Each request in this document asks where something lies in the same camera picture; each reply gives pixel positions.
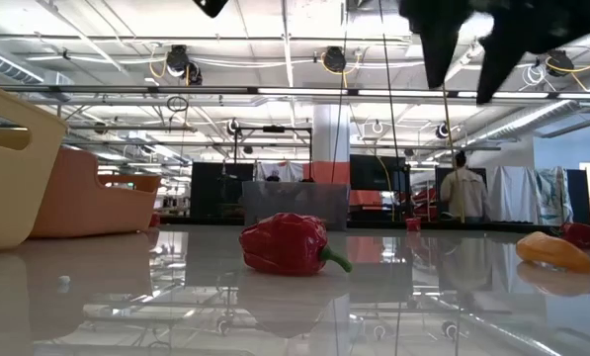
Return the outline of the yellow plastic basket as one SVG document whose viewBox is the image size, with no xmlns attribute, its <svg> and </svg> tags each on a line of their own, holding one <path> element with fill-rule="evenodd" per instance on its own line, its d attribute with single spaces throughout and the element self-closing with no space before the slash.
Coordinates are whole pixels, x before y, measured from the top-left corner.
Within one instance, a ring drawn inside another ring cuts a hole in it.
<svg viewBox="0 0 590 356">
<path fill-rule="evenodd" d="M 0 250 L 29 237 L 42 203 L 66 122 L 0 89 Z"/>
</svg>

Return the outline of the salmon plastic basket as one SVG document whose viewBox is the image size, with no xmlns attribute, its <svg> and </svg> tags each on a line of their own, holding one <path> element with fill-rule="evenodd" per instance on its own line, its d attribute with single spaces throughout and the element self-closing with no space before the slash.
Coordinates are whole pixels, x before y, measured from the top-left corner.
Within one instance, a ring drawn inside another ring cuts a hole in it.
<svg viewBox="0 0 590 356">
<path fill-rule="evenodd" d="M 100 175 L 90 152 L 62 148 L 55 158 L 31 238 L 70 238 L 148 229 L 158 175 Z"/>
</svg>

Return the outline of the white pillar with orange band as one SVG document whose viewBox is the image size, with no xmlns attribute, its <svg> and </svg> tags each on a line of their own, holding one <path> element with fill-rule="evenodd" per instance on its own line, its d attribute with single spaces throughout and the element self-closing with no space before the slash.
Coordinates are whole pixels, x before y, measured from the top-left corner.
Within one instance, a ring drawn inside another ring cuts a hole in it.
<svg viewBox="0 0 590 356">
<path fill-rule="evenodd" d="M 312 116 L 312 178 L 350 183 L 350 119 L 346 105 L 318 105 Z"/>
</svg>

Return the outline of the dark blue panel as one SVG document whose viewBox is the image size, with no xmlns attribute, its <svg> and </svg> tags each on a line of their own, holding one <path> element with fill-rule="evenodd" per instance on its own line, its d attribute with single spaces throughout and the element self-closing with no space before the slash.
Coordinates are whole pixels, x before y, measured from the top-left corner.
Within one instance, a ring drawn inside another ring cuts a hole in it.
<svg viewBox="0 0 590 356">
<path fill-rule="evenodd" d="M 567 189 L 573 221 L 590 225 L 590 196 L 588 192 L 588 179 L 585 170 L 567 169 Z"/>
</svg>

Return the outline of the orange yellow pepper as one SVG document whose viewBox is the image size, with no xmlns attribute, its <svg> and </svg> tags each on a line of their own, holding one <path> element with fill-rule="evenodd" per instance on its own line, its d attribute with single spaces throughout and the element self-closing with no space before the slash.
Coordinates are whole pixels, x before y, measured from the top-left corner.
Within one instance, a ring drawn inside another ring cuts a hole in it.
<svg viewBox="0 0 590 356">
<path fill-rule="evenodd" d="M 526 262 L 543 262 L 570 272 L 589 274 L 590 257 L 574 244 L 535 231 L 516 243 L 516 253 Z"/>
</svg>

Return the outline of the patterned cloth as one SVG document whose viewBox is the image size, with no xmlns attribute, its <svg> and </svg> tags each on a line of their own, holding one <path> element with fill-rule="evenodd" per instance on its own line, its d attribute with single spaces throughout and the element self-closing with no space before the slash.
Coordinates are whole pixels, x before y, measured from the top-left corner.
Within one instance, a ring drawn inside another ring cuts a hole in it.
<svg viewBox="0 0 590 356">
<path fill-rule="evenodd" d="M 560 166 L 535 171 L 539 223 L 558 226 L 573 222 L 566 170 Z"/>
</svg>

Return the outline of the long light bar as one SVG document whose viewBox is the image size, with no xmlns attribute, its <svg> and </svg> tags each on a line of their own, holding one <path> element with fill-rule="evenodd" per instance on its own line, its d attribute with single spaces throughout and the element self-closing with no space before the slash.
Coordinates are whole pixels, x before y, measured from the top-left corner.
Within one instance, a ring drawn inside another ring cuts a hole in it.
<svg viewBox="0 0 590 356">
<path fill-rule="evenodd" d="M 476 91 L 329 89 L 302 87 L 217 87 L 217 86 L 92 86 L 92 85 L 0 85 L 8 92 L 35 93 L 102 93 L 102 94 L 190 94 L 245 96 L 307 97 L 388 97 L 400 99 L 442 98 L 478 100 Z M 574 100 L 590 101 L 590 92 L 496 92 L 493 99 L 520 101 Z"/>
</svg>

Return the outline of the silver ventilation duct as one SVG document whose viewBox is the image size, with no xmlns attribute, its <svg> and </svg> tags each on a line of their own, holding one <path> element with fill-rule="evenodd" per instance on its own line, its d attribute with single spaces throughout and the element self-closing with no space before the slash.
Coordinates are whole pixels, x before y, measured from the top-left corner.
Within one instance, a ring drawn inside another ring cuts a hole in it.
<svg viewBox="0 0 590 356">
<path fill-rule="evenodd" d="M 580 100 L 560 100 L 537 108 L 523 109 L 471 134 L 464 142 L 464 145 L 470 146 L 491 138 L 518 133 L 520 130 L 529 129 L 532 125 L 542 123 L 545 120 L 571 115 L 589 104 L 590 98 L 585 98 Z"/>
<path fill-rule="evenodd" d="M 43 79 L 30 70 L 0 55 L 0 73 L 27 85 L 39 85 Z"/>
</svg>

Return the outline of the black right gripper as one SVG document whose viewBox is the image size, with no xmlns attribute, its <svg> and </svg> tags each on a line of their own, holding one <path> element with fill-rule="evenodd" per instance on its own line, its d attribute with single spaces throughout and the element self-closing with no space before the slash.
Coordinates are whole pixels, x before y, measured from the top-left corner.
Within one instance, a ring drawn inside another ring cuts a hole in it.
<svg viewBox="0 0 590 356">
<path fill-rule="evenodd" d="M 540 54 L 590 34 L 590 0 L 471 0 L 474 10 L 493 19 L 484 48 L 476 103 L 487 104 L 526 52 Z M 420 37 L 430 89 L 441 87 L 468 0 L 400 0 L 400 15 Z"/>
</svg>

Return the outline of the white cloth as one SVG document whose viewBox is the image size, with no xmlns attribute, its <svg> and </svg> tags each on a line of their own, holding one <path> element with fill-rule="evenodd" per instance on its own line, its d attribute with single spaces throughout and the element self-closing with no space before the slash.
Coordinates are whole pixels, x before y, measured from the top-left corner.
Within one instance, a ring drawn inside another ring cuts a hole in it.
<svg viewBox="0 0 590 356">
<path fill-rule="evenodd" d="M 487 170 L 489 218 L 502 223 L 538 223 L 534 170 L 496 166 Z"/>
<path fill-rule="evenodd" d="M 256 179 L 266 181 L 272 171 L 279 172 L 280 182 L 298 182 L 303 179 L 303 163 L 292 161 L 259 162 L 256 165 Z"/>
</svg>

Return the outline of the black panel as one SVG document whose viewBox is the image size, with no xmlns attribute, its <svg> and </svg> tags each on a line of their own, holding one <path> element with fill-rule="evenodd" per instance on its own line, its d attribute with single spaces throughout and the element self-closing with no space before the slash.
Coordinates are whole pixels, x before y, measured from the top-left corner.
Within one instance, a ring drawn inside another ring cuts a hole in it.
<svg viewBox="0 0 590 356">
<path fill-rule="evenodd" d="M 402 157 L 352 154 L 350 184 L 352 190 L 404 192 L 406 163 Z"/>
<path fill-rule="evenodd" d="M 253 178 L 253 164 L 195 162 L 190 217 L 200 220 L 242 218 L 242 185 Z"/>
</svg>

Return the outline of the black metal frame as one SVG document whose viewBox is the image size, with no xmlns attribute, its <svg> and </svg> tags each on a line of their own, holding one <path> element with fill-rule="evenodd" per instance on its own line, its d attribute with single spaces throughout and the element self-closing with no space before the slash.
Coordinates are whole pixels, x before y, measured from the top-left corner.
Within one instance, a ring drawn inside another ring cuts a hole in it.
<svg viewBox="0 0 590 356">
<path fill-rule="evenodd" d="M 257 131 L 257 128 L 242 127 L 242 126 L 239 126 L 239 128 L 241 129 L 241 135 L 233 137 L 234 138 L 233 164 L 235 166 L 238 166 L 238 152 L 239 152 L 238 148 L 241 146 L 240 137 L 243 136 L 244 138 L 249 138 L 254 132 Z M 309 136 L 312 136 L 312 134 L 313 134 L 312 128 L 283 127 L 283 126 L 277 126 L 277 125 L 263 126 L 260 128 L 260 130 L 263 133 L 269 133 L 269 134 L 284 134 L 287 132 L 292 132 L 295 135 L 295 137 L 298 137 L 299 132 L 307 132 Z M 305 140 L 304 138 L 301 137 L 300 140 L 303 143 L 305 143 L 308 147 L 308 158 L 307 158 L 308 174 L 311 175 L 311 164 L 312 164 L 312 153 L 313 153 L 312 139 L 310 138 L 309 140 Z"/>
</svg>

